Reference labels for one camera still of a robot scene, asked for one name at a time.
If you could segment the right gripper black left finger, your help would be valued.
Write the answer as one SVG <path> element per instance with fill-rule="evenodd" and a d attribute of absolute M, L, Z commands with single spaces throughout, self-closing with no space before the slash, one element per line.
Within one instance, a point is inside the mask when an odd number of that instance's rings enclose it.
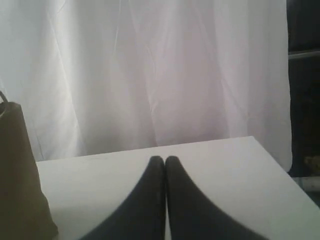
<path fill-rule="evenodd" d="M 166 227 L 165 164 L 152 156 L 121 205 L 83 240 L 163 240 Z"/>

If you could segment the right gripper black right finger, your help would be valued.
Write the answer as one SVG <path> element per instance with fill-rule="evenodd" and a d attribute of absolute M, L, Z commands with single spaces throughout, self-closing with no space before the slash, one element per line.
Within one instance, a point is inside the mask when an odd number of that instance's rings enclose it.
<path fill-rule="evenodd" d="M 260 235 L 213 204 L 196 186 L 179 158 L 165 161 L 166 195 L 173 240 L 259 240 Z"/>

